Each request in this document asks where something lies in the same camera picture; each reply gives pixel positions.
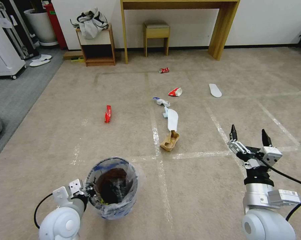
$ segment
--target white insole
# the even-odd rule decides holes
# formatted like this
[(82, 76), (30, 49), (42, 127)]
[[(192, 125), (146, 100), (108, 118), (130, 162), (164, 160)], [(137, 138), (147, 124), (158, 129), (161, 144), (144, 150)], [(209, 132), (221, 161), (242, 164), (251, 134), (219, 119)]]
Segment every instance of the white insole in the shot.
[(221, 97), (222, 96), (221, 91), (219, 90), (219, 88), (217, 87), (216, 84), (210, 83), (209, 88), (210, 88), (211, 95), (213, 95), (214, 97)]
[(168, 109), (168, 130), (177, 131), (178, 113), (173, 109)]

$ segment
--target red can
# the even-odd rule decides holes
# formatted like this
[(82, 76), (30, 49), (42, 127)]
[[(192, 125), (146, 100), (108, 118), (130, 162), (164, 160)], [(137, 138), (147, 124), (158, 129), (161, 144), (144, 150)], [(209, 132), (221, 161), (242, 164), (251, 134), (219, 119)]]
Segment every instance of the red can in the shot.
[(169, 68), (161, 68), (161, 69), (159, 69), (158, 72), (159, 72), (159, 73), (166, 73), (166, 72), (169, 72)]

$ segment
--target power cord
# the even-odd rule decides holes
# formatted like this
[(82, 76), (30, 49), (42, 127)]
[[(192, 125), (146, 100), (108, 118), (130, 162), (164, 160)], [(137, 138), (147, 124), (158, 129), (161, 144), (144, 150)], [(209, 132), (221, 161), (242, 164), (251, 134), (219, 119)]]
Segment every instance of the power cord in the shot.
[[(293, 177), (291, 177), (291, 176), (288, 176), (288, 175), (285, 174), (285, 173), (282, 173), (282, 172), (278, 171), (277, 169), (273, 168), (273, 167), (270, 166), (268, 163), (266, 163), (264, 160), (262, 160), (262, 159), (259, 159), (259, 160), (260, 160), (263, 164), (265, 164), (269, 169), (273, 170), (274, 172), (276, 172), (276, 173), (278, 173), (278, 174), (280, 174), (280, 175), (282, 175), (282, 176), (284, 176), (284, 177), (286, 177), (286, 178), (288, 178), (288, 179), (290, 179), (290, 180), (293, 180), (293, 181), (295, 181), (295, 182), (301, 184), (301, 181), (299, 181), (299, 180), (297, 180), (297, 179), (295, 179), (295, 178), (293, 178)], [(286, 221), (288, 221), (288, 220), (290, 219), (291, 215), (293, 215), (293, 213), (294, 213), (300, 206), (301, 206), (301, 202), (300, 202), (298, 205), (296, 205), (296, 207), (294, 207), (294, 208), (290, 211), (290, 213), (289, 213), (289, 214), (287, 215), (287, 217), (286, 217)]]
[(43, 201), (45, 201), (45, 200), (46, 200), (47, 198), (49, 198), (51, 195), (53, 195), (53, 194), (51, 193), (51, 194), (47, 195), (46, 197), (44, 197), (44, 199), (41, 200), (40, 203), (38, 203), (38, 205), (37, 205), (37, 207), (36, 207), (36, 209), (35, 209), (35, 212), (34, 212), (34, 223), (35, 223), (35, 225), (36, 225), (36, 227), (37, 227), (38, 229), (40, 228), (40, 226), (38, 225), (37, 220), (36, 220), (37, 210), (38, 210), (39, 206), (43, 203)]

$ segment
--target stool cushion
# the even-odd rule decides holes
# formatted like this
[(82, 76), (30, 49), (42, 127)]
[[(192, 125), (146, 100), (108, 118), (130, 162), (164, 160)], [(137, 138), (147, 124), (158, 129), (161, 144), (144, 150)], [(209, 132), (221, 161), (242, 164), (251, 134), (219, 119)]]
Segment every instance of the stool cushion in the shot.
[(169, 25), (163, 21), (146, 21), (146, 28), (169, 28)]

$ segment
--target flower pot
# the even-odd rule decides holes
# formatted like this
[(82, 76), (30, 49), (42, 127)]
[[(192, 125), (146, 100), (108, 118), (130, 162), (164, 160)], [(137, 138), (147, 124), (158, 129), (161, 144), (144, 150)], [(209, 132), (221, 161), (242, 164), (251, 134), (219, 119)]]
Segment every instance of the flower pot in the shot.
[(39, 39), (39, 44), (42, 46), (57, 45), (57, 38), (51, 26), (47, 12), (34, 13), (34, 9), (24, 11), (24, 14), (33, 27), (36, 36)]

